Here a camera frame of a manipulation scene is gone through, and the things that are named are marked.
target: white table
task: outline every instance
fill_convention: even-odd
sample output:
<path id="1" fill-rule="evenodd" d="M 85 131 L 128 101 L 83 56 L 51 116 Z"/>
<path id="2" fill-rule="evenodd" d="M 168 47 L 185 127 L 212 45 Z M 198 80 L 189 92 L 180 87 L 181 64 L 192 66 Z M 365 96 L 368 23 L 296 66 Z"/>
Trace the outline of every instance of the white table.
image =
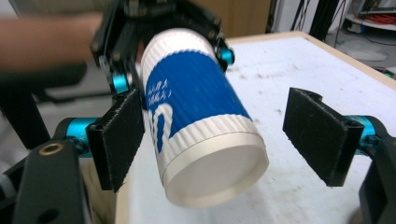
<path id="1" fill-rule="evenodd" d="M 234 200 L 205 209 L 169 203 L 149 132 L 117 200 L 117 223 L 348 223 L 370 160 L 355 156 L 342 188 L 328 188 L 282 131 L 290 87 L 314 91 L 342 115 L 371 115 L 396 135 L 396 82 L 303 33 L 229 39 L 227 77 L 267 147 L 270 166 Z"/>

